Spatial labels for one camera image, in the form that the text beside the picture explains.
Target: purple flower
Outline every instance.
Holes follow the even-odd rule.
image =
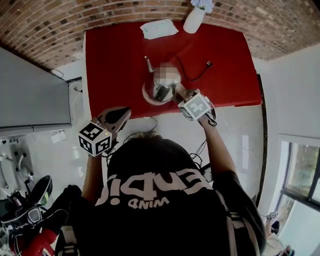
[[[191,4],[201,10],[204,10],[206,13],[211,13],[214,8],[212,0],[191,0]]]

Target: white paper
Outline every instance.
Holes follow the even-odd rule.
[[[146,39],[171,36],[179,32],[170,19],[148,22],[143,24],[140,29],[142,29],[144,38]]]

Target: window frame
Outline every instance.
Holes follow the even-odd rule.
[[[288,160],[284,175],[284,181],[282,184],[282,189],[280,191],[280,197],[278,199],[278,202],[276,204],[275,210],[278,211],[281,205],[281,201],[283,199],[283,196],[286,195],[289,198],[292,198],[293,200],[298,201],[301,204],[306,205],[307,207],[310,207],[318,212],[320,212],[320,202],[317,200],[312,199],[314,192],[316,190],[316,186],[318,183],[318,180],[320,179],[320,139],[317,138],[310,138],[310,137],[301,137],[301,136],[292,136],[292,135],[286,135],[286,134],[279,134],[278,135],[278,141],[281,144],[281,142],[289,142],[289,154],[288,154]],[[309,145],[313,147],[319,148],[319,154],[316,162],[314,177],[310,186],[310,190],[307,196],[304,196],[296,191],[293,191],[292,189],[287,188],[288,180],[289,180],[289,174],[291,170],[292,165],[292,159],[293,159],[293,143],[297,143],[300,145]]]

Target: red table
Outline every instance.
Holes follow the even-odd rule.
[[[178,112],[177,104],[162,106],[147,103],[142,86],[149,75],[144,56],[153,67],[166,60],[180,71],[181,83],[187,89],[199,88],[216,107],[252,106],[262,103],[257,73],[244,35],[219,26],[202,24],[195,34],[179,30],[175,35],[144,39],[140,26],[144,22],[104,26],[86,32],[86,73],[91,114],[97,116],[106,108],[129,106],[131,118],[150,117]],[[183,76],[176,57],[183,62],[189,78]]]

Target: tiled floor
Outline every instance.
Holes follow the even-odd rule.
[[[70,92],[70,102],[77,92]],[[75,126],[73,131],[66,134],[63,140],[67,143],[52,143],[51,136],[56,132],[35,133],[28,135],[18,147],[23,148],[31,157],[34,177],[38,180],[45,175],[51,175],[53,180],[53,198],[57,198],[69,184],[83,187],[88,155],[78,144],[77,131],[90,119],[84,116],[82,93],[74,102]],[[163,114],[155,117],[158,121],[156,132],[164,138],[171,139],[183,146],[189,153],[195,153],[205,140],[205,134],[198,122],[190,122],[181,113]],[[262,157],[263,157],[263,120],[260,106],[223,107],[217,109],[217,129],[220,132],[231,156],[235,162],[238,176],[244,190],[252,198],[259,188]],[[134,132],[150,130],[155,125],[152,118],[130,120],[119,133],[118,145]],[[251,152],[236,145],[244,145]],[[209,163],[207,148],[201,154],[203,164]],[[104,164],[104,176],[107,167]]]

